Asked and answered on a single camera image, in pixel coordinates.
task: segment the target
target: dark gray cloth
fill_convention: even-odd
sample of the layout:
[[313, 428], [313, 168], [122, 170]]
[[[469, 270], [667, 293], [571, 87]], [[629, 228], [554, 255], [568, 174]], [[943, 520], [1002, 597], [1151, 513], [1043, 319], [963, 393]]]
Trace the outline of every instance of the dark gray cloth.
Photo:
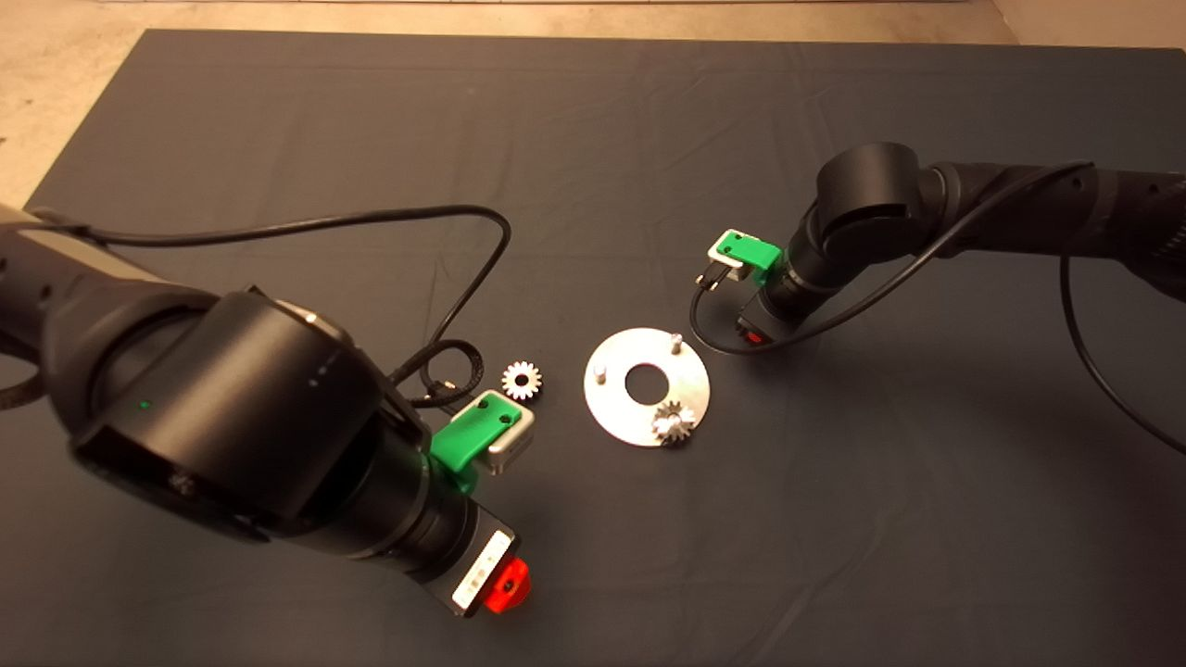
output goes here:
[[[704, 248], [785, 241], [848, 146], [1186, 167], [1182, 56], [148, 32], [32, 203], [172, 233], [504, 211], [511, 249], [452, 332], [544, 373], [533, 449], [477, 494], [525, 536], [535, 590], [463, 622], [396, 572], [228, 541], [75, 466], [42, 404], [0, 415], [0, 662], [1186, 662], [1186, 460], [1079, 367], [1052, 259], [938, 261], [789, 354], [702, 351], [712, 407], [682, 451], [613, 440], [581, 390], [606, 336], [687, 332]], [[128, 254], [318, 309], [393, 366], [495, 239], [455, 221]], [[1075, 271], [1105, 373], [1186, 434], [1186, 309], [1115, 263]]]

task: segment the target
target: metal plate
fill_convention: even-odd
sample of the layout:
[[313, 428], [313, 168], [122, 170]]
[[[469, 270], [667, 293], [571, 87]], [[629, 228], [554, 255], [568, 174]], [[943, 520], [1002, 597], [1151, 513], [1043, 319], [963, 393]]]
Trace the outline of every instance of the metal plate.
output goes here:
[[[653, 366], [668, 380], [662, 401], [643, 405], [626, 390], [626, 375], [638, 366]], [[604, 368], [605, 380], [598, 381]], [[695, 413], [696, 423], [708, 411], [708, 371], [696, 350], [683, 342], [674, 351], [672, 333], [658, 329], [627, 329], [601, 342], [585, 367], [585, 401], [602, 428], [624, 443], [658, 447], [651, 430], [655, 412], [667, 401], [680, 401]]]

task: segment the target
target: cable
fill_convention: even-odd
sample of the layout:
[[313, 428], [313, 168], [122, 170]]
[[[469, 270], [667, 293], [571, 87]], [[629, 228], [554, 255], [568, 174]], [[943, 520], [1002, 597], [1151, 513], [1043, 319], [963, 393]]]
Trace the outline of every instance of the cable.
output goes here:
[[923, 268], [923, 266], [926, 265], [926, 262], [931, 261], [931, 259], [935, 258], [935, 255], [938, 254], [938, 252], [942, 250], [952, 239], [955, 239], [956, 235], [958, 235], [965, 228], [980, 222], [980, 220], [986, 215], [990, 214], [991, 211], [999, 209], [1005, 204], [1013, 202], [1031, 188], [1053, 180], [1072, 171], [1077, 171], [1089, 166], [1091, 166], [1091, 163], [1085, 160], [1065, 163], [1061, 165], [1048, 166], [1031, 172], [1024, 178], [1009, 183], [1008, 185], [997, 190], [990, 197], [988, 197], [987, 199], [974, 207], [970, 211], [964, 214], [964, 216], [961, 217], [958, 221], [956, 221], [956, 223], [952, 224], [945, 233], [943, 233], [930, 246], [927, 246], [923, 252], [920, 252], [918, 256], [914, 258], [914, 261], [906, 265], [905, 268], [894, 274], [890, 280], [884, 282], [880, 287], [871, 292], [868, 296], [866, 296], [856, 304], [849, 306], [843, 312], [835, 315], [829, 319], [825, 319], [824, 322], [820, 323], [811, 330], [796, 333], [790, 338], [783, 338], [782, 341], [774, 341], [765, 345], [758, 345], [752, 348], [731, 348], [721, 345], [709, 339], [700, 325], [697, 310], [700, 307], [700, 299], [704, 294], [704, 290], [697, 287], [695, 294], [693, 294], [691, 297], [691, 305], [688, 309], [688, 322], [691, 326], [691, 332], [696, 336], [696, 338], [701, 343], [707, 345], [709, 349], [713, 349], [718, 352], [726, 355], [742, 355], [742, 356], [761, 355], [773, 350], [789, 348], [791, 345], [802, 343], [803, 341], [806, 341], [809, 338], [814, 338], [825, 331], [829, 331], [831, 329], [835, 329], [836, 326], [840, 326], [841, 324], [844, 324], [849, 319], [853, 319], [857, 315], [861, 315], [862, 312], [872, 307], [881, 299], [886, 298], [891, 292], [900, 287], [903, 282], [905, 282], [912, 275], [914, 275], [914, 273], [917, 273], [918, 269]]
[[1086, 344], [1083, 342], [1083, 333], [1079, 331], [1078, 318], [1075, 317], [1075, 301], [1071, 298], [1071, 254], [1070, 243], [1063, 248], [1063, 253], [1058, 258], [1058, 287], [1059, 293], [1063, 298], [1063, 317], [1066, 319], [1066, 331], [1071, 335], [1071, 343], [1075, 345], [1075, 352], [1079, 355], [1079, 361], [1083, 362], [1084, 368], [1088, 369], [1088, 374], [1095, 380], [1096, 385], [1103, 393], [1116, 404], [1116, 407], [1121, 409], [1129, 419], [1136, 423], [1137, 426], [1144, 428], [1150, 436], [1161, 440], [1171, 449], [1175, 450], [1180, 455], [1186, 455], [1186, 444], [1169, 436], [1155, 424], [1149, 421], [1144, 415], [1136, 412], [1133, 406], [1128, 405], [1116, 393], [1116, 389], [1108, 382], [1108, 380], [1099, 371], [1099, 367], [1096, 366], [1096, 361], [1091, 357], [1088, 351]]
[[[27, 361], [33, 366], [37, 366], [38, 362], [34, 350], [4, 335], [0, 335], [0, 355]], [[44, 395], [45, 383], [42, 379], [42, 371], [38, 369], [27, 380], [11, 387], [0, 388], [0, 412], [26, 406]]]
[[412, 407], [445, 407], [455, 401], [459, 396], [464, 396], [476, 389], [478, 383], [482, 382], [482, 375], [485, 373], [485, 366], [482, 361], [482, 354], [478, 351], [478, 348], [466, 341], [444, 339], [434, 341], [421, 348], [416, 351], [416, 354], [408, 357], [408, 361], [403, 362], [403, 366], [395, 369], [395, 371], [389, 376], [391, 383], [398, 385], [408, 377], [412, 377], [413, 373], [423, 370], [428, 367], [429, 361], [446, 350], [458, 350], [465, 354], [466, 358], [470, 361], [470, 380], [461, 387], [452, 388], [452, 390], [447, 394], [432, 395], [436, 390], [436, 387], [427, 387], [429, 395], [422, 399], [413, 399], [408, 401], [412, 404]]
[[[454, 204], [445, 207], [427, 207], [417, 209], [383, 209], [375, 211], [365, 211], [353, 215], [344, 216], [327, 216], [311, 220], [301, 220], [295, 222], [285, 222], [280, 224], [272, 224], [267, 227], [254, 227], [246, 229], [235, 229], [227, 231], [206, 231], [197, 234], [170, 234], [170, 235], [151, 235], [151, 234], [123, 234], [117, 231], [108, 231], [103, 229], [95, 229], [87, 224], [79, 223], [78, 221], [71, 220], [57, 211], [49, 209], [34, 209], [31, 211], [37, 217], [46, 221], [52, 225], [55, 231], [65, 231], [89, 239], [96, 243], [103, 246], [127, 246], [134, 248], [196, 248], [200, 246], [216, 246], [223, 243], [240, 243], [243, 241], [257, 241], [262, 239], [274, 239], [278, 236], [288, 236], [293, 234], [305, 234], [308, 231], [319, 231], [323, 229], [336, 229], [339, 227], [353, 227], [359, 224], [376, 224], [376, 223], [389, 223], [389, 222], [407, 222], [417, 220], [435, 220], [442, 217], [455, 217], [455, 216], [477, 216], [489, 220], [498, 225], [502, 230], [502, 235], [498, 239], [498, 243], [495, 246], [493, 252], [491, 252], [490, 258], [486, 259], [482, 268], [470, 281], [470, 285], [461, 292], [457, 301], [449, 307], [441, 318], [440, 324], [433, 331], [432, 336], [428, 337], [428, 342], [423, 348], [417, 350], [408, 361], [401, 364], [400, 369], [403, 370], [408, 368], [408, 362], [412, 360], [422, 360], [419, 367], [413, 367], [413, 370], [420, 373], [420, 380], [427, 389], [433, 389], [440, 383], [434, 381], [428, 373], [428, 362], [440, 351], [428, 354], [434, 349], [434, 344], [440, 342], [441, 337], [445, 335], [445, 330], [457, 319], [458, 313], [465, 307], [470, 298], [473, 297], [478, 287], [482, 286], [486, 277], [498, 263], [498, 260], [503, 256], [506, 250], [506, 246], [511, 241], [511, 224], [502, 214], [493, 209], [485, 207], [477, 207], [472, 204]], [[44, 229], [36, 224], [28, 225], [31, 229]], [[472, 363], [471, 357], [471, 369], [477, 375], [474, 380], [471, 376], [471, 382], [476, 387], [478, 382], [482, 381], [483, 366], [480, 363], [480, 355], [478, 356], [478, 363]], [[451, 400], [457, 400], [458, 398], [465, 395], [466, 392], [452, 392], [449, 394], [441, 394], [435, 396], [432, 402], [444, 401], [445, 405]], [[425, 399], [417, 399], [413, 401], [413, 405], [417, 402], [423, 402]]]

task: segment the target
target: metal gear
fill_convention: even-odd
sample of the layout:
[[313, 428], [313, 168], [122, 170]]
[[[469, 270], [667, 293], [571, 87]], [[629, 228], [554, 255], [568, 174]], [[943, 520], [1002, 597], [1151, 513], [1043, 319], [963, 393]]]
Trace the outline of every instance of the metal gear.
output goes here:
[[680, 401], [668, 401], [655, 411], [655, 421], [651, 423], [651, 431], [655, 432], [663, 446], [671, 446], [681, 443], [691, 436], [696, 427], [696, 414], [689, 407], [683, 407]]
[[543, 375], [534, 363], [517, 361], [503, 371], [503, 393], [516, 401], [529, 401], [543, 387]]

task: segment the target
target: concrete floor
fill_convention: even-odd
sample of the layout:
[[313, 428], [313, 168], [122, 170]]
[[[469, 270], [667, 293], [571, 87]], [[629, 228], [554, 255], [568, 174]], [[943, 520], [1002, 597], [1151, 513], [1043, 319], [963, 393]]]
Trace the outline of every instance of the concrete floor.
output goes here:
[[0, 202], [23, 204], [148, 27], [420, 34], [1186, 45], [1181, 0], [345, 5], [0, 0]]

